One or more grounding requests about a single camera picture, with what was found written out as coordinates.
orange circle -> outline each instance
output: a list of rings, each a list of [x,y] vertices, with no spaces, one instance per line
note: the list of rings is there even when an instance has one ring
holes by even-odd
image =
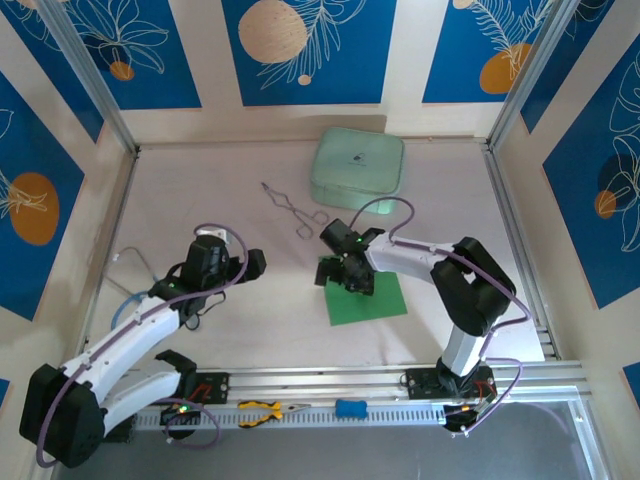
[[[616,213],[616,196],[609,190],[601,191],[596,197],[596,213],[604,218],[611,218]]]
[[[529,50],[531,45],[519,43],[508,51],[491,57],[480,72],[480,88],[491,94],[508,93],[529,55]]]
[[[128,63],[121,62],[119,60],[113,62],[109,66],[109,71],[111,72],[111,75],[113,75],[118,80],[121,80],[123,82],[128,82],[135,75],[135,72],[133,71],[133,68],[131,68],[131,65],[129,65]]]
[[[39,173],[23,173],[11,184],[9,199],[14,202],[9,215],[18,236],[31,245],[49,243],[60,218],[58,194],[49,179]]]

white wall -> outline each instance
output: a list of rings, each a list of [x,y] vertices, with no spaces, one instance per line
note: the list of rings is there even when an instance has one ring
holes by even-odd
[[[640,361],[640,291],[597,309],[542,163],[639,33],[640,3],[616,0],[532,135],[517,121],[499,150],[555,338],[586,368],[624,479],[640,478],[640,412],[622,375]]]
[[[105,254],[98,233],[129,162],[108,127],[93,143],[2,15],[0,55],[2,73],[85,173],[34,321],[0,308],[0,378],[11,382],[0,411],[0,476],[13,480],[28,478],[34,463],[35,447],[18,433],[29,378],[45,362],[58,365],[76,346]]]
[[[317,139],[327,127],[402,136],[486,136],[498,103],[423,105],[450,0],[398,0],[380,105],[242,106],[219,1],[170,0],[202,109],[123,113],[142,144]]]

